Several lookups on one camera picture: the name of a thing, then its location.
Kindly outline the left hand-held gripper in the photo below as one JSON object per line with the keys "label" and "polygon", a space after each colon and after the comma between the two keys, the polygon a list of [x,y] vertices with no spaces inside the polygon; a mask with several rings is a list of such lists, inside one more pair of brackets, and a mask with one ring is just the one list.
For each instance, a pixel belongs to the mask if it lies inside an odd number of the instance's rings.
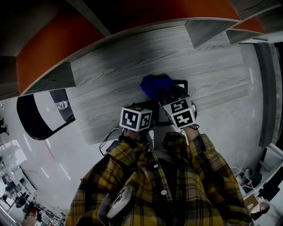
{"label": "left hand-held gripper", "polygon": [[159,110],[158,102],[145,101],[122,107],[120,127],[140,132],[153,127],[153,120]]}

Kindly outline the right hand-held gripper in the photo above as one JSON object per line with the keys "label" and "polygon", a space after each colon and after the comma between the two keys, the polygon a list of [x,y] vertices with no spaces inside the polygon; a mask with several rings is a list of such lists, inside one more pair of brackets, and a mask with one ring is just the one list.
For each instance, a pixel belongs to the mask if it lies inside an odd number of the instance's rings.
{"label": "right hand-held gripper", "polygon": [[164,91],[160,105],[177,129],[183,129],[196,121],[196,106],[181,86],[171,85],[168,91]]}

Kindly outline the black framed deer picture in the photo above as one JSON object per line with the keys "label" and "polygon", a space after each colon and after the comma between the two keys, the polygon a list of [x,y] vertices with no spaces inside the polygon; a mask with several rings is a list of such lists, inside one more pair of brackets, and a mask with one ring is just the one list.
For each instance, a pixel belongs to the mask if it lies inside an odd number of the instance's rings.
{"label": "black framed deer picture", "polygon": [[173,84],[170,86],[169,91],[162,90],[159,100],[159,112],[156,116],[156,126],[173,125],[171,119],[167,115],[164,106],[171,104],[175,101],[188,97],[188,82],[186,80],[173,80]]}

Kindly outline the blue cloth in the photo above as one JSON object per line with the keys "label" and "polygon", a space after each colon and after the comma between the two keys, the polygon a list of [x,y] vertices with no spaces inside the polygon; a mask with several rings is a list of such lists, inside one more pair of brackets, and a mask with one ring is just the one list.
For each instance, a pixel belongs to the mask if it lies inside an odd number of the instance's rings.
{"label": "blue cloth", "polygon": [[140,87],[152,101],[159,102],[172,85],[173,80],[168,75],[147,75],[142,79]]}

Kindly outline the person's left forearm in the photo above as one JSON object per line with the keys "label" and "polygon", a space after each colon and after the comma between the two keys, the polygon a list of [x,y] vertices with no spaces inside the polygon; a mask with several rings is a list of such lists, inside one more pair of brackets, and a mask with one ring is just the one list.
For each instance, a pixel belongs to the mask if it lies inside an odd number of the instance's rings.
{"label": "person's left forearm", "polygon": [[115,160],[130,166],[144,151],[152,147],[152,139],[148,132],[135,132],[128,129],[109,146],[106,152]]}

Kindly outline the person's right forearm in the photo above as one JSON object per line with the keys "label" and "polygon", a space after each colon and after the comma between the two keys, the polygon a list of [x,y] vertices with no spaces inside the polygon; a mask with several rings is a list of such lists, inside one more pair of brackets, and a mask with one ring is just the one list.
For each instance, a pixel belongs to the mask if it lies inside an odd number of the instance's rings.
{"label": "person's right forearm", "polygon": [[184,130],[189,141],[188,154],[194,167],[218,170],[223,159],[208,136],[201,134],[196,127],[186,127]]}

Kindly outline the grey inner top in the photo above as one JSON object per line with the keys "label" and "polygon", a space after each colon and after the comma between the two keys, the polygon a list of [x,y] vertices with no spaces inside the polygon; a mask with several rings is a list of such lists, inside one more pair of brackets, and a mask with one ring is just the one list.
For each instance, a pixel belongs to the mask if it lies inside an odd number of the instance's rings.
{"label": "grey inner top", "polygon": [[175,132],[173,125],[155,126],[153,128],[153,147],[157,158],[174,164],[173,159],[164,148],[164,139],[167,133]]}

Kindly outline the clear plastic water bottle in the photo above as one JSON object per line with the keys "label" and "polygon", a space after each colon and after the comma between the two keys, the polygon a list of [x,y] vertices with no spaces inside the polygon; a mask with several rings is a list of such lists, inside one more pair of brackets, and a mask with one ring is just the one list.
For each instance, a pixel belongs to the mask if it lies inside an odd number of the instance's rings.
{"label": "clear plastic water bottle", "polygon": [[67,101],[61,101],[61,102],[57,102],[56,104],[56,108],[58,111],[60,110],[64,110],[68,107],[68,102]]}

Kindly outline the yellow plaid shirt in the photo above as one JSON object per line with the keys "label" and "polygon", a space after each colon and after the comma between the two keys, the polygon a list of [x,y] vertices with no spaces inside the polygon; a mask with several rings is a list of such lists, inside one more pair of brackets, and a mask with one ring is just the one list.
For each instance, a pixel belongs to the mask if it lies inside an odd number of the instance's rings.
{"label": "yellow plaid shirt", "polygon": [[[108,153],[83,177],[70,205],[65,226],[245,226],[252,221],[238,182],[222,157],[218,170],[195,168],[189,142],[167,133],[164,148],[174,164],[144,151],[126,166]],[[134,194],[124,212],[107,214],[120,191]]]}

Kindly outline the white round device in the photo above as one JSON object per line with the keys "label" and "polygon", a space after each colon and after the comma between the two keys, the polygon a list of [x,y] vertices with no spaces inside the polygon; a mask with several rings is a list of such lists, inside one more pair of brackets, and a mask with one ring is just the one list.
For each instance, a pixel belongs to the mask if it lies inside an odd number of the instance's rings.
{"label": "white round device", "polygon": [[113,201],[112,206],[107,214],[107,217],[109,219],[114,219],[120,216],[130,203],[133,194],[134,189],[132,187],[127,186],[123,188]]}

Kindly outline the grey stone ledge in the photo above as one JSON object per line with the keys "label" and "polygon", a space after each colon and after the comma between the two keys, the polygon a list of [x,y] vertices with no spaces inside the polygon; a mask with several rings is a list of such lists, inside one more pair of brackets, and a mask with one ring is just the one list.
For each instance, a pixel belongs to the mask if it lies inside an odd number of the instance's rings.
{"label": "grey stone ledge", "polygon": [[259,146],[265,148],[272,142],[276,116],[276,81],[272,53],[268,43],[254,45],[262,81],[263,119]]}

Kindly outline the black folding chair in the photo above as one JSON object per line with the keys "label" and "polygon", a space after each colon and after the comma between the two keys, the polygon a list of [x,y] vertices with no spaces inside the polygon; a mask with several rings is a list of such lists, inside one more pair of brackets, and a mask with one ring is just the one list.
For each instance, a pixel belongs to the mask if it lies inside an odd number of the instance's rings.
{"label": "black folding chair", "polygon": [[[52,98],[49,110],[58,112],[65,122],[55,130],[51,129],[43,119],[42,114],[38,109],[34,94],[20,96],[17,99],[16,109],[20,122],[26,133],[35,140],[46,140],[76,120],[65,89],[51,90],[49,94]],[[68,107],[58,111],[55,104],[61,101],[67,101]]]}

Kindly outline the grey wooden desk with shelves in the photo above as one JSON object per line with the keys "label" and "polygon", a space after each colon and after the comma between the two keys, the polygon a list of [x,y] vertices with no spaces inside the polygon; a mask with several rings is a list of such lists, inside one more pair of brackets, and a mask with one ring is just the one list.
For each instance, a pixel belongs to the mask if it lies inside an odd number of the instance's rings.
{"label": "grey wooden desk with shelves", "polygon": [[0,0],[0,101],[73,87],[55,72],[115,37],[187,26],[195,46],[233,27],[264,33],[258,16],[278,0]]}

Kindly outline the cardboard box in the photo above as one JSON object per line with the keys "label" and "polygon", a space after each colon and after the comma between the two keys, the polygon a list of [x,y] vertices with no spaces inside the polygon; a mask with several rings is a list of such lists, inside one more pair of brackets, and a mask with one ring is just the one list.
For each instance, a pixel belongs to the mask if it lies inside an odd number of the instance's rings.
{"label": "cardboard box", "polygon": [[260,211],[260,198],[254,194],[244,198],[244,203],[251,213],[257,213]]}

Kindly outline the group of office desks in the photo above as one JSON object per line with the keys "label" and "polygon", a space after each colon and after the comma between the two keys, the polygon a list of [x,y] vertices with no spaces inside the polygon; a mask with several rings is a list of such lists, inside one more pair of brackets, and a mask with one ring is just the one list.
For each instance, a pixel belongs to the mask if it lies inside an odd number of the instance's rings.
{"label": "group of office desks", "polygon": [[15,154],[0,152],[0,160],[0,172],[15,184],[9,196],[15,199],[24,194],[25,199],[35,201],[56,216],[68,212],[68,197],[63,191],[66,179],[55,164],[46,165],[42,158],[27,159],[20,150]]}

